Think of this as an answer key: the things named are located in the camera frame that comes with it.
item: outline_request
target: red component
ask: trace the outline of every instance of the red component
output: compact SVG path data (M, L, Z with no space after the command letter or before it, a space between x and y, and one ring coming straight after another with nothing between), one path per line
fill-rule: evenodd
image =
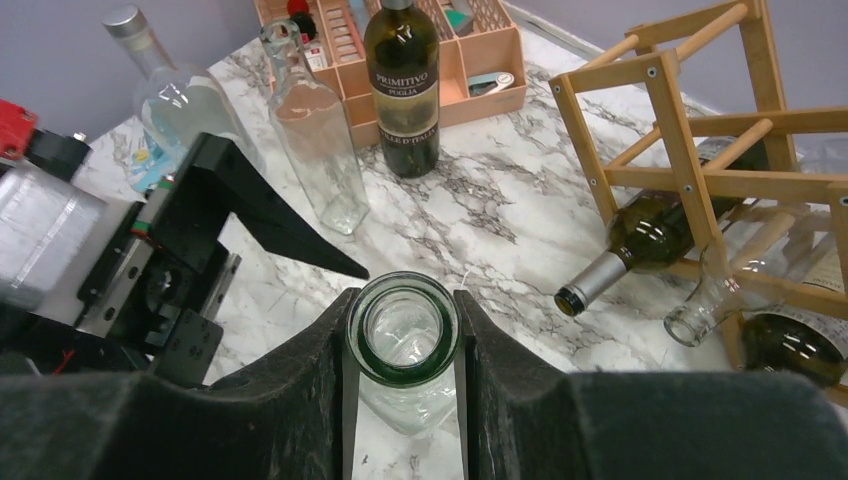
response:
M309 13L309 5L306 3L306 0L289 0L286 4L286 10L291 17L295 13Z
M27 150L38 116L0 99L0 157L17 160Z

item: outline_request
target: bottle lying on side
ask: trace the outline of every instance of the bottle lying on side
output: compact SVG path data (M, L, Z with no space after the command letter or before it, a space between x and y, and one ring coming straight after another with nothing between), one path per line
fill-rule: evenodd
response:
M836 249L804 283L845 292ZM848 317L840 320L788 305L770 307L742 325L740 344L746 370L791 371L828 388L848 370Z
M698 145L701 165L715 159L736 139L710 137ZM768 170L762 141L728 167L730 170ZM717 217L742 202L713 197ZM643 190L616 212L607 228L607 250L554 295L557 307L569 316L586 310L592 301L627 272L656 272L668 268L695 246L683 203L674 192Z

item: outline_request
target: silver bottle cap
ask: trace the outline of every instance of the silver bottle cap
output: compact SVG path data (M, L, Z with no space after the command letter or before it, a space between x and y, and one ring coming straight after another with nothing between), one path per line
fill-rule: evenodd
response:
M117 39L130 38L147 29L147 19L136 5L121 5L113 8L103 18L103 26L109 35Z

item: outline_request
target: bottle cap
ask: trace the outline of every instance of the bottle cap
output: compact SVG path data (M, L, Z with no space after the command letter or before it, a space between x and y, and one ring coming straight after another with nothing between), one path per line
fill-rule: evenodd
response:
M554 301L560 311L569 317L576 317L586 310L586 306L583 305L583 300L580 299L580 296L565 287L560 288L556 295L554 295Z
M103 18L103 26L109 35L117 39L130 38L147 29L147 19L136 5L121 5L112 9Z

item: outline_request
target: bottle neck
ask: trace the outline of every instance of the bottle neck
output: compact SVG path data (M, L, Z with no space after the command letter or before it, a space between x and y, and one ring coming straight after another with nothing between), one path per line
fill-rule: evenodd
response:
M124 47L145 78L152 77L155 72L163 68L175 69L174 62L171 61L159 40L156 39L156 35L149 28L139 35L121 39L118 42Z
M731 313L740 310L735 295L737 290L738 286L726 282L701 280L683 305L663 319L666 332L677 343L697 347Z
M563 313L576 316L582 313L606 289L627 274L627 265L612 252L598 256L571 283L564 285L554 296Z
M264 47L278 85L291 76L313 76L300 43L294 39L277 44L266 43Z
M415 0L381 0L380 4L386 10L406 10L415 5Z

